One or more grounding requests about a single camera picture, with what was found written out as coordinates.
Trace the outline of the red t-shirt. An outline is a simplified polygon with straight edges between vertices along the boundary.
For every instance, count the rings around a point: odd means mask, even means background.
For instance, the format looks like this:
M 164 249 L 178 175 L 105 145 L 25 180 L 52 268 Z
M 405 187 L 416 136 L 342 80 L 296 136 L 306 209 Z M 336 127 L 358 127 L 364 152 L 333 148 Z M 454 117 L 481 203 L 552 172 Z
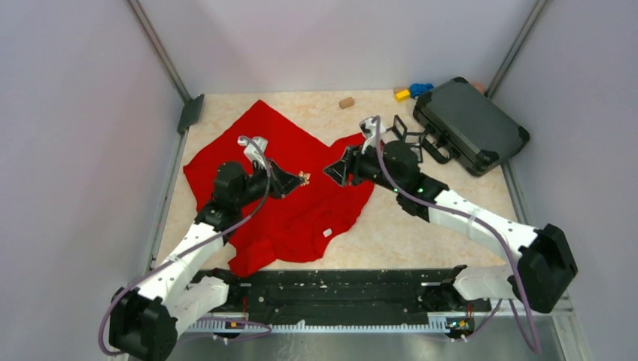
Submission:
M 338 160 L 347 146 L 362 144 L 364 137 L 355 133 L 327 146 L 258 100 L 184 166 L 197 210 L 211 198 L 215 173 L 224 162 L 237 161 L 244 170 L 251 170 L 237 143 L 241 135 L 267 139 L 266 155 L 277 165 L 294 174 L 308 172 L 311 177 L 309 184 L 287 197 L 268 199 L 235 232 L 229 240 L 235 248 L 230 270 L 247 277 L 275 260 L 312 262 L 322 258 L 329 242 L 356 223 L 374 187 L 368 182 L 340 187 L 324 174 L 324 168 Z M 325 238 L 325 229 L 332 229 L 332 235 Z

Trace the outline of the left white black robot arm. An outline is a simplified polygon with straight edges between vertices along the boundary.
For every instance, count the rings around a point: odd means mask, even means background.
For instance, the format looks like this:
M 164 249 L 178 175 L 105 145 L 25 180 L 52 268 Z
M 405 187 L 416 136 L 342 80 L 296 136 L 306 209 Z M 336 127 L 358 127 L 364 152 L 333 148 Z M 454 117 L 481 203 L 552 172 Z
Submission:
M 114 295 L 108 319 L 100 326 L 103 350 L 139 360 L 165 360 L 187 329 L 209 311 L 231 311 L 241 290 L 216 276 L 193 279 L 249 219 L 245 207 L 262 207 L 268 198 L 282 199 L 306 185 L 301 174 L 282 170 L 274 160 L 254 160 L 247 173 L 238 162 L 217 169 L 211 198 L 196 215 L 176 248 L 140 280 Z

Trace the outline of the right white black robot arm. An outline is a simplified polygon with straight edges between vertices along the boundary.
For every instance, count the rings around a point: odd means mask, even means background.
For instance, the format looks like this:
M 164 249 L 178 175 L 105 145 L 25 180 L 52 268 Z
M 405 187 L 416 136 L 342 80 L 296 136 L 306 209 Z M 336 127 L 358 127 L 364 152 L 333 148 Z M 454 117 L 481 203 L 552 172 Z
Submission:
M 503 266 L 458 267 L 441 289 L 442 302 L 451 310 L 475 299 L 518 299 L 548 314 L 578 273 L 561 228 L 517 223 L 473 204 L 421 172 L 418 156 L 401 141 L 381 150 L 348 146 L 324 173 L 341 187 L 368 181 L 393 191 L 407 214 L 465 235 L 506 261 Z

